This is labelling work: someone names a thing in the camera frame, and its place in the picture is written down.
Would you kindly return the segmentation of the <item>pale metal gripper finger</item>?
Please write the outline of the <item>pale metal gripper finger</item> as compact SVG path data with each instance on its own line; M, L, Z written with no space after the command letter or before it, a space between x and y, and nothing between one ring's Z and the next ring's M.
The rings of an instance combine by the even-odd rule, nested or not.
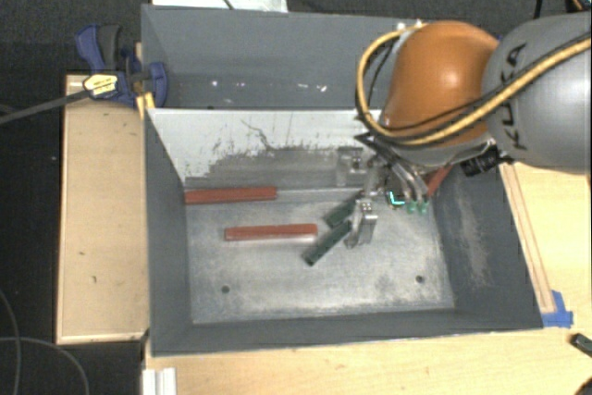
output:
M365 173L363 149L359 147L340 147L337 150L336 184L345 187Z
M357 200L348 221L351 227L345 240L348 249L366 245L372 241L378 215L371 200Z

